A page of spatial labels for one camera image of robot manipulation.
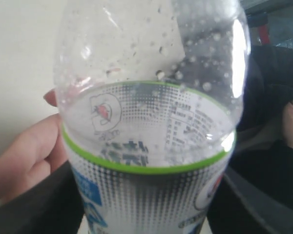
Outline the person's open hand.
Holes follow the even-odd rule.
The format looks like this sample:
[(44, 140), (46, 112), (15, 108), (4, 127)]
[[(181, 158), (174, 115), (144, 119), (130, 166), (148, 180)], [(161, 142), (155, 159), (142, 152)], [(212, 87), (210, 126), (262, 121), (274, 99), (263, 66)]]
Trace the person's open hand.
[(0, 156), (0, 202), (30, 190), (67, 161), (62, 119), (50, 115), (20, 133)]

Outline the black sleeved forearm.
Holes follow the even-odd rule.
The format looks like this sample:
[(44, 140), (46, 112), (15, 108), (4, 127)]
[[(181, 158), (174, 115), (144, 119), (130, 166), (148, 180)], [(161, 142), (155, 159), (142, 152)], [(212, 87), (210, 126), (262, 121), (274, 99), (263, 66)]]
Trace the black sleeved forearm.
[(0, 206), (0, 234), (76, 234), (83, 203), (69, 162)]

